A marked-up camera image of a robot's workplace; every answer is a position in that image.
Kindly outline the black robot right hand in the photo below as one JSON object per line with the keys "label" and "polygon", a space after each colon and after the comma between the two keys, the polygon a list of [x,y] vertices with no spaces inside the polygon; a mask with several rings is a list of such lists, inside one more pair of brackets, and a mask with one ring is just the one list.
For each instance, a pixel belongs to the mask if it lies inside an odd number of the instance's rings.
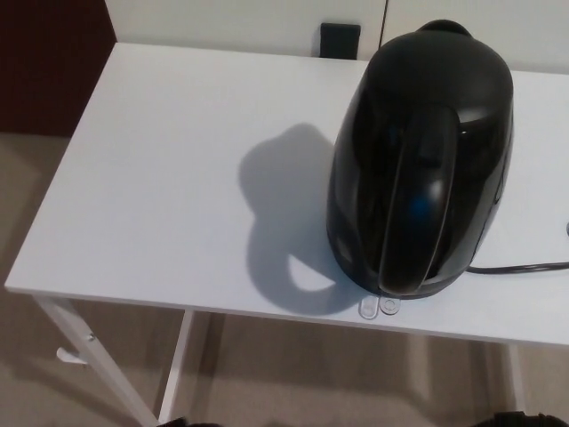
{"label": "black robot right hand", "polygon": [[554,415],[504,412],[494,416],[493,425],[499,427],[568,427],[568,422]]}

